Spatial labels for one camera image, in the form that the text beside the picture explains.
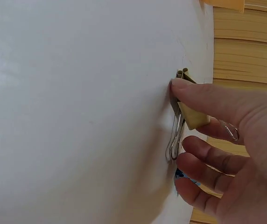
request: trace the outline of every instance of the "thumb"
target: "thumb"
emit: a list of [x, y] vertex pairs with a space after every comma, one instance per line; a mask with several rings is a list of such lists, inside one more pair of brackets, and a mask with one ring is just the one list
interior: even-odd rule
[[267, 94], [224, 88], [213, 84], [193, 84], [172, 80], [173, 94], [188, 107], [231, 123], [242, 134], [260, 108], [267, 107]]

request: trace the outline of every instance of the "binder clip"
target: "binder clip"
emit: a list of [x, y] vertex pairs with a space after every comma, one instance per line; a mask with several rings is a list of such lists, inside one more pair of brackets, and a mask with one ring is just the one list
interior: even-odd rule
[[[176, 73], [176, 78], [182, 78], [192, 83], [196, 83], [189, 77], [187, 68], [178, 70]], [[189, 108], [187, 105], [180, 102], [176, 97], [174, 97], [172, 93], [170, 93], [170, 104], [174, 110], [175, 115], [173, 120], [171, 138], [166, 149], [167, 162], [172, 162], [178, 157], [180, 139], [185, 123], [190, 130], [194, 130], [210, 123], [210, 117], [208, 115]], [[234, 127], [232, 124], [227, 124], [222, 120], [219, 120], [219, 122], [229, 133], [233, 141], [236, 142], [239, 140], [239, 132], [236, 127]]]
[[[184, 78], [184, 70], [178, 70], [176, 73], [176, 78]], [[170, 93], [170, 104], [174, 110], [174, 119], [173, 119], [173, 128], [171, 132], [171, 138], [169, 140], [167, 149], [166, 149], [166, 160], [167, 162], [172, 162], [177, 159], [180, 148], [180, 138], [183, 133], [185, 119], [180, 110], [179, 100]]]

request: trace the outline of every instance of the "white paper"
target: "white paper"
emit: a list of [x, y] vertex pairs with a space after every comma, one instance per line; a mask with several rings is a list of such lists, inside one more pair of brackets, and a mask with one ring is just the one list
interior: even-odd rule
[[188, 223], [166, 92], [212, 81], [195, 0], [0, 1], [0, 224]]

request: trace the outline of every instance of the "finger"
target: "finger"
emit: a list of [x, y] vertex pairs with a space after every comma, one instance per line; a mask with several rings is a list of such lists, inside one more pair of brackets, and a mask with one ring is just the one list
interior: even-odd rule
[[258, 109], [267, 106], [267, 94], [261, 92], [192, 84], [180, 78], [172, 80], [171, 90], [188, 107], [233, 124], [241, 134]]
[[227, 176], [208, 167], [191, 153], [182, 153], [177, 158], [177, 167], [188, 177], [194, 179], [217, 193], [227, 191], [232, 176]]
[[232, 136], [228, 133], [224, 125], [222, 125], [217, 119], [211, 118], [209, 124], [197, 128], [202, 134], [208, 135], [215, 139], [222, 139], [232, 142], [237, 145], [244, 145], [244, 139], [242, 136], [239, 137], [238, 141], [234, 140]]
[[218, 169], [224, 174], [237, 174], [248, 161], [248, 157], [233, 155], [211, 146], [196, 136], [189, 136], [183, 140], [183, 148], [202, 162]]
[[219, 198], [207, 194], [190, 179], [182, 178], [175, 181], [175, 186], [178, 194], [186, 203], [209, 214], [216, 216]]

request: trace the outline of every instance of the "blue object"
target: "blue object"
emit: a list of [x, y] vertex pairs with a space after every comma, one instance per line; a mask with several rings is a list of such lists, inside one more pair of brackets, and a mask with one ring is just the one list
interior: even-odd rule
[[[188, 179], [190, 179], [184, 172], [182, 172], [180, 169], [177, 168], [176, 169], [176, 172], [175, 172], [174, 179], [175, 180], [178, 180], [180, 178], [188, 178]], [[192, 179], [190, 179], [190, 180], [193, 181], [193, 183], [196, 184], [196, 185], [198, 185], [198, 186], [201, 185], [199, 182], [197, 182], [195, 180], [192, 180]]]

